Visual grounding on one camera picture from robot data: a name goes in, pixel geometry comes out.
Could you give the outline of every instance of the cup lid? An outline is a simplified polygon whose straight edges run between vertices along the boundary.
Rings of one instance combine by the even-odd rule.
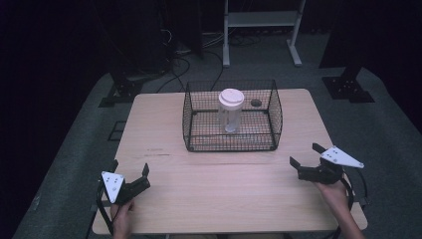
[[[218,96],[220,103],[226,110],[237,110],[242,107],[245,96],[236,89],[226,89]]]

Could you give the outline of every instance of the white metal frame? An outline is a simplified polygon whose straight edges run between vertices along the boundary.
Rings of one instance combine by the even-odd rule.
[[[229,0],[225,1],[224,7],[224,45],[223,66],[230,67],[229,54],[229,28],[231,27],[268,27],[268,26],[294,26],[292,39],[287,40],[295,66],[302,65],[301,58],[296,50],[296,39],[304,15],[305,3],[301,0],[298,11],[278,12],[234,12],[229,13]]]

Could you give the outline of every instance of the wooden tabletop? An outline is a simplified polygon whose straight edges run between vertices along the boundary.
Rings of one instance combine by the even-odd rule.
[[[126,182],[150,168],[151,187],[135,198],[133,233],[239,233],[333,230],[337,224],[312,183],[289,164],[318,166],[313,142],[332,142],[307,90],[278,90],[283,130],[275,151],[189,152],[182,134],[184,94],[139,95],[115,158]],[[352,215],[367,226],[358,206]],[[93,224],[108,234],[102,216]]]

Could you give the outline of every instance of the cup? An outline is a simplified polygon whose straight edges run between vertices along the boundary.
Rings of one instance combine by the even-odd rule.
[[[226,132],[239,129],[244,99],[243,93],[236,89],[226,89],[218,96],[220,102],[218,117],[221,127]]]

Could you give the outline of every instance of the wire mesh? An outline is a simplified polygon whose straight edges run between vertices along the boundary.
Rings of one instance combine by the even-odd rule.
[[[244,96],[241,124],[226,132],[218,118],[219,94],[237,89]],[[278,147],[283,112],[274,80],[189,82],[183,107],[183,139],[189,151],[263,151]]]

